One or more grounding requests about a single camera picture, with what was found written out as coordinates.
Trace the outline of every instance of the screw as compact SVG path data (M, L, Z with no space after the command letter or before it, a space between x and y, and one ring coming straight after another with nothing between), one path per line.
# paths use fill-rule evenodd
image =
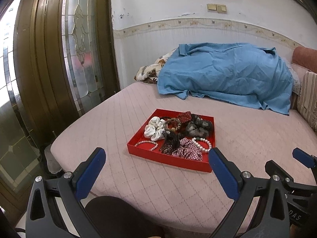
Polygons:
M245 172L242 173L242 176L243 176L244 178L250 178L250 177L251 177L251 174L250 174L249 172L245 171Z
M277 176L277 175L273 175L272 177L273 177L274 181L279 181L280 180L279 176Z
M72 176L72 172L66 172L66 173L64 173L64 178L65 179L68 179L68 178L70 178Z
M36 181L36 182L39 182L39 181L41 181L42 179L43 179L42 176L37 176L37 177L35 178L35 181Z

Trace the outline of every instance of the quilted mattress cover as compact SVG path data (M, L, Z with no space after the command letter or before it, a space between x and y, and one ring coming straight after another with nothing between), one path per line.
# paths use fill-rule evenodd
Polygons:
M92 192L122 198L154 221L186 230L211 233L229 210L215 174L163 165L130 155L127 142L157 108L215 118L216 146L241 171L268 178L264 165L274 160L296 182L315 185L310 169L292 158L299 147L317 155L317 137L295 110L289 116L270 110L240 107L210 98L161 96L156 85L134 83L110 97L69 126L51 151L65 171L74 171L96 147L107 160ZM256 208L254 199L242 224Z

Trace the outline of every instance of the scrunchie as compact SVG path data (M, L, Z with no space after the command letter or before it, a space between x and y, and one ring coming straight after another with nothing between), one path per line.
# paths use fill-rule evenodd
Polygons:
M164 139L163 132L165 131L163 125L165 120L160 119L157 116L154 116L145 126L144 137L151 139L151 141L157 141Z

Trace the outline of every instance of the red tray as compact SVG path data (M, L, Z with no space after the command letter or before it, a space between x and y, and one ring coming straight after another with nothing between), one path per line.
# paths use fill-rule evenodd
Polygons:
M134 146L139 141L150 140L150 139L145 138L143 133L144 133L145 126L148 124L149 120L152 117L154 117L154 116L176 117L180 113L182 113L182 112L156 109L155 112L152 113L152 115L149 117L149 119L146 120L146 122L142 125L142 127L136 132L136 134L127 143L129 153L132 155L136 155L139 157L143 157L146 159L150 159L150 160L160 162L163 164L167 164L167 165L171 165L171 166L177 166L177 167L181 167L181 168L211 173L212 169L209 165L207 153L202 153L202 161L196 161L196 160L185 159L185 158L174 157L171 155L162 154L159 151L159 149L162 146L162 144L164 143L164 140L158 140L157 143L159 144L159 146L153 151L149 150L153 147L153 144L150 144L150 143L142 143L142 144L138 145L137 147ZM211 121L212 124L215 126L214 118L212 116L205 116L205 115L200 115L200 116L204 120ZM207 139L210 141L212 147L215 148L216 147L215 131L213 131L212 134ZM206 148L205 142L199 141L199 143L202 146L204 146L204 148Z

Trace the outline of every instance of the blue rubber pad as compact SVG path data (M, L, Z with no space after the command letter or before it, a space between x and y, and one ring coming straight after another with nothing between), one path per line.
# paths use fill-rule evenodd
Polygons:
M306 152L299 148L293 150L293 157L301 162L307 168L315 168L315 160L312 156L308 155Z
M100 148L76 183L75 196L78 201L88 196L105 163L106 152Z
M238 182L214 149L209 151L209 164L227 197L236 201L240 197Z

